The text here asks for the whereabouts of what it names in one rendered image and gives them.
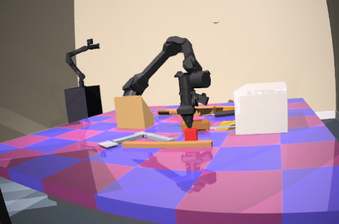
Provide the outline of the red cube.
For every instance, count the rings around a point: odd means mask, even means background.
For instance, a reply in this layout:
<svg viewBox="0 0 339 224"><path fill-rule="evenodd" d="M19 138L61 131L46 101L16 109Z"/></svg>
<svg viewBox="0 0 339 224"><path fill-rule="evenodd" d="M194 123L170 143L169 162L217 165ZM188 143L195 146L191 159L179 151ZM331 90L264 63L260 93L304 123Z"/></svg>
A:
<svg viewBox="0 0 339 224"><path fill-rule="evenodd" d="M198 141L197 128L186 128L184 131L184 141Z"/></svg>

